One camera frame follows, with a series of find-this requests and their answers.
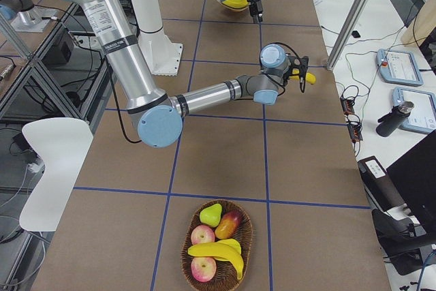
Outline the woven brown fruit basket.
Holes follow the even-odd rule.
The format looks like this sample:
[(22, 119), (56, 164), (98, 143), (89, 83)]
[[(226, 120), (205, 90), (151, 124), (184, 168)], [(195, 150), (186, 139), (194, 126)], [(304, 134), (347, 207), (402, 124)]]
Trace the woven brown fruit basket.
[(190, 239), (191, 232), (196, 226), (206, 225), (200, 222), (200, 218), (199, 218), (200, 211), (215, 203), (219, 203), (222, 205), (221, 218), (226, 213), (233, 210), (237, 210), (242, 213), (241, 223), (239, 227), (236, 229), (233, 236), (229, 239), (221, 239), (221, 240), (215, 237), (215, 242), (223, 243), (233, 247), (243, 258), (245, 264), (243, 269), (243, 277), (245, 276), (245, 273), (247, 271), (247, 266), (248, 266), (250, 251), (252, 246), (252, 239), (253, 239), (253, 227), (248, 214), (241, 206), (229, 200), (224, 200), (224, 199), (211, 200), (200, 206), (197, 209), (197, 211), (193, 214), (181, 252), (182, 271), (185, 275), (185, 279), (187, 280), (187, 283), (190, 284), (190, 286), (194, 290), (236, 290), (243, 280), (243, 279), (237, 280), (236, 271), (233, 265), (230, 263), (230, 261), (220, 257), (212, 257), (215, 259), (215, 262), (217, 264), (217, 270), (215, 276), (210, 281), (199, 282), (195, 280), (191, 274), (191, 262), (195, 258), (187, 253), (188, 248), (192, 246), (191, 239)]

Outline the orange circuit board rear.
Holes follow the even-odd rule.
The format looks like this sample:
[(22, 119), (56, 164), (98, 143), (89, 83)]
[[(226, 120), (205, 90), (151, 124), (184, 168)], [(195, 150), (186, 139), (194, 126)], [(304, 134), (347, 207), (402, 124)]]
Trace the orange circuit board rear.
[(354, 100), (341, 97), (341, 107), (345, 115), (354, 114)]

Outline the teach pendant rear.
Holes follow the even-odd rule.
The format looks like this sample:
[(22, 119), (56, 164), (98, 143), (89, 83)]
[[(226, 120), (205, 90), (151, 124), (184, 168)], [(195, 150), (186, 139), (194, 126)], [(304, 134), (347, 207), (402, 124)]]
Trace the teach pendant rear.
[(412, 87), (424, 84), (412, 52), (379, 49), (376, 63), (381, 78), (387, 83)]

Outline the teach pendant front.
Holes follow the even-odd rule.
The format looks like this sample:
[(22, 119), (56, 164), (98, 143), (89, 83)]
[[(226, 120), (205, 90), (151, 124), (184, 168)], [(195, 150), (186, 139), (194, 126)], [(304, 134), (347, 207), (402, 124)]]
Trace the teach pendant front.
[(392, 92), (392, 102), (412, 102), (414, 108), (410, 116), (401, 124), (400, 129), (429, 134), (435, 130), (435, 94), (422, 90), (396, 87)]

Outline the black box white label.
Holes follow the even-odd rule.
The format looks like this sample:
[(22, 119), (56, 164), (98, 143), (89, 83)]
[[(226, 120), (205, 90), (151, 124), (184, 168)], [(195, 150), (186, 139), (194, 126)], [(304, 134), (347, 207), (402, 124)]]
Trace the black box white label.
[(405, 204), (386, 169), (375, 156), (358, 161), (362, 181), (376, 205), (383, 211)]

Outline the black monitor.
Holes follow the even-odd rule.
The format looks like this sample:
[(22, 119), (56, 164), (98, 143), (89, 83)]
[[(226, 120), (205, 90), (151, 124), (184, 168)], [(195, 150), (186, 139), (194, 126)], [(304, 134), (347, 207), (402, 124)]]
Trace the black monitor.
[(405, 204), (428, 230), (435, 230), (435, 132), (431, 132), (388, 167)]

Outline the teach pendant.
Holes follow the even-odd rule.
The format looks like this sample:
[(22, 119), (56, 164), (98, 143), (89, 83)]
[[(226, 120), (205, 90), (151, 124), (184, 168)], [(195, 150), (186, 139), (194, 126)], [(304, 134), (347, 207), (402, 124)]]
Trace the teach pendant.
[(429, 134), (435, 130), (435, 94), (422, 90), (396, 87), (392, 92), (392, 102), (412, 102), (414, 108), (410, 116), (401, 124), (400, 129)]
[(387, 83), (412, 87), (424, 84), (412, 52), (379, 49), (376, 63), (381, 78)]

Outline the red yellow mango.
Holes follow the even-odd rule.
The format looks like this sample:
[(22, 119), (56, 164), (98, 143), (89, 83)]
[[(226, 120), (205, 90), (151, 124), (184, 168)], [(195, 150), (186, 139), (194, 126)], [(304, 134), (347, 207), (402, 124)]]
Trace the red yellow mango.
[(237, 210), (226, 213), (215, 228), (215, 236), (218, 239), (229, 239), (233, 236), (242, 220), (242, 213)]

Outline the orange circuit board front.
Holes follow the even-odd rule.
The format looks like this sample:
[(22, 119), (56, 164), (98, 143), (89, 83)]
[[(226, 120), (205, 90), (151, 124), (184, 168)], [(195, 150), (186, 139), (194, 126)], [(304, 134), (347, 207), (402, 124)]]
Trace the orange circuit board front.
[(360, 142), (363, 140), (362, 137), (362, 124), (355, 121), (350, 121), (347, 124), (350, 140), (353, 143)]

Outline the pink apple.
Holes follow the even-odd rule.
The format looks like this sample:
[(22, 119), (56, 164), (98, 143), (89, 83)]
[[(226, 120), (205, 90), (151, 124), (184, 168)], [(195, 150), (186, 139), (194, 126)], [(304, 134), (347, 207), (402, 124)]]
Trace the pink apple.
[(191, 262), (191, 274), (199, 282), (210, 281), (216, 270), (217, 264), (212, 257), (195, 257)]
[(215, 242), (215, 232), (206, 225), (196, 226), (191, 232), (191, 244), (212, 243)]

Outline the pink apple rear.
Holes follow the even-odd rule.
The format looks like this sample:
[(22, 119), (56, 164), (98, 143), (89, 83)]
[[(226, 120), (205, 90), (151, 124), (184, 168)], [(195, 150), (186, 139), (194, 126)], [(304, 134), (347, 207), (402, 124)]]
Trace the pink apple rear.
[(215, 232), (206, 225), (196, 226), (191, 232), (191, 244), (212, 243), (215, 242)]

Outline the yellow banana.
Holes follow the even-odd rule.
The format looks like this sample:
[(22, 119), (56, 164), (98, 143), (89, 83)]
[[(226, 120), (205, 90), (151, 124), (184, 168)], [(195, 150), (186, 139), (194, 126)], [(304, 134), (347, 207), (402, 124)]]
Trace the yellow banana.
[(230, 261), (236, 271), (237, 280), (243, 278), (244, 261), (242, 256), (231, 246), (223, 243), (198, 243), (188, 248), (187, 253), (193, 257), (220, 257)]
[(249, 6), (247, 0), (224, 0), (221, 3), (234, 10), (243, 10)]
[[(299, 73), (299, 70), (293, 69), (290, 78), (292, 80), (300, 80)], [(316, 77), (312, 73), (306, 72), (305, 81), (311, 85), (314, 85), (316, 83)]]

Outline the green pear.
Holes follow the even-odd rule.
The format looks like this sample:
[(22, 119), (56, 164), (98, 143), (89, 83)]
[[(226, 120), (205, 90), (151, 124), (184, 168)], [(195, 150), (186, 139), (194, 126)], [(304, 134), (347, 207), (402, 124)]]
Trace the green pear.
[(222, 205), (215, 203), (211, 206), (206, 207), (200, 211), (200, 222), (215, 228), (219, 225), (221, 221)]

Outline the pink apple front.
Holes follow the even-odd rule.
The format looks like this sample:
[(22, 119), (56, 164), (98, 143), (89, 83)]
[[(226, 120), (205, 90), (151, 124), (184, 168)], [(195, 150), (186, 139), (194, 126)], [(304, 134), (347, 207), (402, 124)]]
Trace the pink apple front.
[(191, 274), (199, 282), (210, 281), (216, 270), (217, 264), (212, 257), (195, 257), (191, 262)]

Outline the aluminium frame post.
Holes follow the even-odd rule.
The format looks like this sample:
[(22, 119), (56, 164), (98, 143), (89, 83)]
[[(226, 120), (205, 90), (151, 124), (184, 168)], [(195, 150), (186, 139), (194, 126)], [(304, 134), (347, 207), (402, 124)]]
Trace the aluminium frame post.
[(354, 2), (352, 3), (352, 6), (345, 19), (345, 22), (337, 36), (337, 39), (332, 47), (332, 50), (330, 51), (326, 63), (327, 70), (333, 71), (335, 65), (337, 64), (337, 61), (339, 60), (341, 53), (345, 48), (345, 45), (349, 39), (349, 36), (351, 35), (351, 32), (356, 26), (356, 23), (360, 18), (360, 15), (365, 5), (367, 4), (367, 1), (368, 0), (354, 0)]

